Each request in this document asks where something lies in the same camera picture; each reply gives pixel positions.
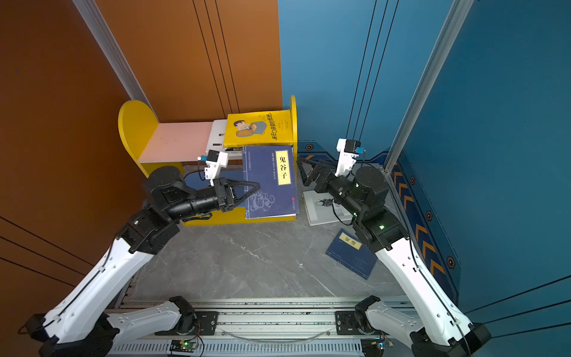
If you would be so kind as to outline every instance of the book cover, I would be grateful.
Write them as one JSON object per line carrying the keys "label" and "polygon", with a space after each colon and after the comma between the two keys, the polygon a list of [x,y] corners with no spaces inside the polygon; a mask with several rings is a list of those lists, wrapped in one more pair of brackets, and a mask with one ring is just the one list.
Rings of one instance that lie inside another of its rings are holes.
{"label": "book cover", "polygon": [[377,256],[366,245],[343,229],[325,253],[365,279],[369,279],[377,262]]}
{"label": "book cover", "polygon": [[293,145],[289,110],[228,114],[224,147]]}
{"label": "book cover", "polygon": [[260,189],[246,200],[246,219],[293,216],[299,212],[290,145],[244,146],[243,166],[244,180],[260,184]]}
{"label": "book cover", "polygon": [[303,201],[310,226],[339,222],[333,214],[333,209],[335,209],[339,219],[345,223],[349,223],[353,218],[351,213],[342,205],[335,203],[333,197],[327,192],[318,194],[313,190],[305,191],[303,192]]}

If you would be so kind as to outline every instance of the orange wall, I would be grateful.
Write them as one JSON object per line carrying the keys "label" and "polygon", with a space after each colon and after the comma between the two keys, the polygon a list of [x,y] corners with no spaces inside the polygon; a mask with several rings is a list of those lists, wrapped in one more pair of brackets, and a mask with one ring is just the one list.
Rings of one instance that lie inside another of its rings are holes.
{"label": "orange wall", "polygon": [[282,109],[277,0],[96,3],[161,122]]}
{"label": "orange wall", "polygon": [[[95,263],[143,200],[117,114],[128,96],[69,0],[0,4],[0,215]],[[0,236],[86,273],[73,256],[0,220]],[[77,284],[82,275],[0,240],[0,256]],[[72,286],[5,261],[1,355],[37,356],[16,330]]]}

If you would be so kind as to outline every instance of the gray floor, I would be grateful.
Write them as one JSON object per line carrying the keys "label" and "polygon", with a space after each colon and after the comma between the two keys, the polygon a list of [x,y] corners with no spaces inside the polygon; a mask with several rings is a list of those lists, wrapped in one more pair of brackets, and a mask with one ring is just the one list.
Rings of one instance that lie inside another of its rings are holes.
{"label": "gray floor", "polygon": [[310,227],[300,206],[293,222],[181,226],[139,271],[131,300],[404,295],[382,263],[365,280],[326,255],[341,228],[353,229]]}

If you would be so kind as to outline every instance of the blue book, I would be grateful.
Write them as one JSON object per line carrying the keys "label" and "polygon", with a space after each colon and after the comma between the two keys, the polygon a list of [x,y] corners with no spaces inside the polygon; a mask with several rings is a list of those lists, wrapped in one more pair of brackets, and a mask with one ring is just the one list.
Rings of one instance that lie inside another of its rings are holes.
{"label": "blue book", "polygon": [[366,245],[343,229],[337,233],[325,253],[365,279],[369,279],[377,262],[377,256]]}
{"label": "blue book", "polygon": [[293,216],[299,212],[291,145],[244,146],[244,180],[260,189],[246,200],[246,219]]}

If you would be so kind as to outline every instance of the white book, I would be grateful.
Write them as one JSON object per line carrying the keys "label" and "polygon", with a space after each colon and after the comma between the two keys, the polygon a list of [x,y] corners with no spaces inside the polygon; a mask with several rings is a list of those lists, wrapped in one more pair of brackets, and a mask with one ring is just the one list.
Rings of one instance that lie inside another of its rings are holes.
{"label": "white book", "polygon": [[224,133],[226,132],[226,119],[219,119],[212,122],[212,129],[210,130],[210,136],[208,137],[208,144],[206,145],[206,153],[209,150],[220,151],[228,153],[228,158],[230,160],[241,160],[242,159],[242,148],[241,147],[224,147]]}
{"label": "white book", "polygon": [[318,194],[313,190],[305,191],[303,192],[303,201],[305,201],[305,210],[310,226],[339,222],[333,214],[333,209],[335,209],[339,219],[345,223],[350,222],[353,218],[351,213],[342,205],[335,203],[333,197],[327,192]]}

